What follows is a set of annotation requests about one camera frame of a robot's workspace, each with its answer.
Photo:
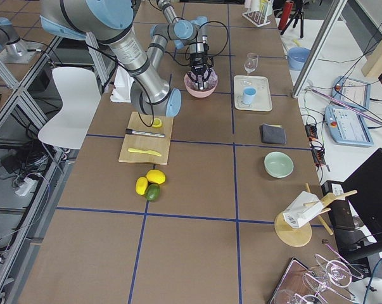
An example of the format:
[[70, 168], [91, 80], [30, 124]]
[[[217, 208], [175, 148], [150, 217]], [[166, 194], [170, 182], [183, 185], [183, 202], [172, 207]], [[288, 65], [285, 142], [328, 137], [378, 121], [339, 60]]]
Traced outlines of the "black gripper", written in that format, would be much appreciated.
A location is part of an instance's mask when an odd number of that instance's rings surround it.
[[214, 65], [213, 56], [205, 53], [191, 53], [189, 66], [191, 73], [195, 76], [204, 76], [205, 72], [210, 70]]

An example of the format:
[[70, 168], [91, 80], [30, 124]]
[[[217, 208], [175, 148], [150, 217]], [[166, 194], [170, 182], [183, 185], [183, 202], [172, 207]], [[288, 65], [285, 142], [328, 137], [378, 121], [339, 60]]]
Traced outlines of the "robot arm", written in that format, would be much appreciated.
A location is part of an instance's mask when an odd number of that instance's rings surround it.
[[217, 76], [208, 53], [207, 18], [184, 20], [176, 15], [170, 1], [156, 4], [167, 22], [152, 28], [147, 50], [135, 35], [133, 21], [138, 5], [134, 1], [42, 1], [41, 25], [50, 34], [74, 40], [83, 41], [93, 33], [134, 79], [130, 96], [136, 110], [144, 115], [174, 117], [181, 108], [180, 90], [157, 72], [168, 41], [174, 41], [178, 49], [188, 47], [186, 82], [195, 91], [209, 91]]

